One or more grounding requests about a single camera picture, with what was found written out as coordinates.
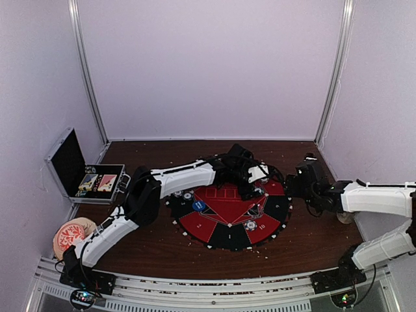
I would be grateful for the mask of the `green poker chip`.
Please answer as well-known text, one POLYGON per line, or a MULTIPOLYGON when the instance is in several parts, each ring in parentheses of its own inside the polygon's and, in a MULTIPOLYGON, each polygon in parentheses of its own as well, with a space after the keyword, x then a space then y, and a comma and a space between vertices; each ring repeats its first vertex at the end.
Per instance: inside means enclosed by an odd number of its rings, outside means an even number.
POLYGON ((186 200, 186 201, 192 200, 193 199, 193 193, 191 193, 191 192, 185 192, 183 194, 183 199, 186 200))

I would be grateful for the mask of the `blue orange poker chip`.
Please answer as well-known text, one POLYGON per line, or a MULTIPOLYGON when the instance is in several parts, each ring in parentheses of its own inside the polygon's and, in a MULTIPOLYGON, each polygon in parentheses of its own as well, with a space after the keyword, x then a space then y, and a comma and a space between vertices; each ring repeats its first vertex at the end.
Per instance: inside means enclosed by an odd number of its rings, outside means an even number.
POLYGON ((254 231, 257 229, 257 223, 255 221, 248 221, 244 223, 244 228, 246 231, 254 231))

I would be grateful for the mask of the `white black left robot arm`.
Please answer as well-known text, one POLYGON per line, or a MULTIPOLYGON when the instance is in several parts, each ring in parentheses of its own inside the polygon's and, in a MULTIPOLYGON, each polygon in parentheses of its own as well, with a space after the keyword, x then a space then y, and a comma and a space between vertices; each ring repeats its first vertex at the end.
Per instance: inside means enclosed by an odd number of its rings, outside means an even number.
POLYGON ((234 144, 227 153, 197 159, 181 166, 148 170, 137 168, 124 202, 85 239, 64 253, 61 275, 80 289, 93 289, 91 269, 119 240, 157 218, 160 201, 176 192, 214 184, 237 186, 242 199, 256 196, 254 184, 268 177, 267 165, 254 159, 249 150, 234 144))

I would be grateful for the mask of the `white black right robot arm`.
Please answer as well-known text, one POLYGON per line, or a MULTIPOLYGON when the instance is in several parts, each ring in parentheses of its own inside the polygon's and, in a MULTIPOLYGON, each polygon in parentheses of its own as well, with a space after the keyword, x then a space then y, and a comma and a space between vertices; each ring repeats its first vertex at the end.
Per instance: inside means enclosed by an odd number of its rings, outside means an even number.
POLYGON ((415 185, 412 183, 377 185, 358 179, 329 184, 326 178, 316 179, 298 174, 287 176, 285 191, 290 197, 303 199, 307 207, 313 207, 320 213, 371 212, 406 218, 394 230, 351 246, 338 261, 336 269, 312 274, 311 281, 316 293, 364 282, 366 277, 363 271, 366 268, 401 255, 415 254, 415 185))

